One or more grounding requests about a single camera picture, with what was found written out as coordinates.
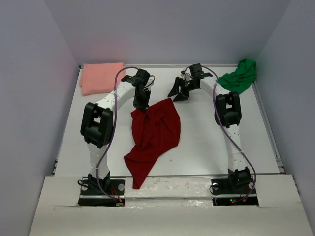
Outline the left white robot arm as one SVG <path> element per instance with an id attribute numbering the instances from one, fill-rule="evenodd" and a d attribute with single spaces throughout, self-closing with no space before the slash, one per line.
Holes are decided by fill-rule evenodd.
<path id="1" fill-rule="evenodd" d="M 154 81 L 153 75 L 126 75 L 104 99 L 85 105 L 80 133 L 87 143 L 90 157 L 87 188 L 107 195 L 110 186 L 107 153 L 113 142 L 118 109 L 133 99 L 134 108 L 146 112 Z"/>

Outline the red t shirt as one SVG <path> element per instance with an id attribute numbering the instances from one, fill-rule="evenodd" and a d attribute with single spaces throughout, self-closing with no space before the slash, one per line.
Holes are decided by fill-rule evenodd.
<path id="1" fill-rule="evenodd" d="M 158 158 L 180 141 L 181 121 L 172 99 L 150 106 L 146 112 L 131 113 L 134 147 L 124 156 L 133 189 L 140 189 Z"/>

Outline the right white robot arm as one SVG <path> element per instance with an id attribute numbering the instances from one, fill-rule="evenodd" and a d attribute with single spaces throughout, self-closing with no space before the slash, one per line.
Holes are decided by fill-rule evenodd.
<path id="1" fill-rule="evenodd" d="M 174 102 L 186 101 L 189 92 L 202 89 L 213 99 L 215 121 L 224 135 L 228 155 L 228 177 L 223 183 L 212 184 L 210 189 L 214 195 L 245 193 L 244 198 L 254 191 L 256 171 L 241 148 L 239 126 L 242 118 L 239 93 L 230 92 L 218 84 L 216 74 L 197 72 L 189 75 L 181 72 L 175 78 L 174 85 L 168 97 L 174 97 Z"/>

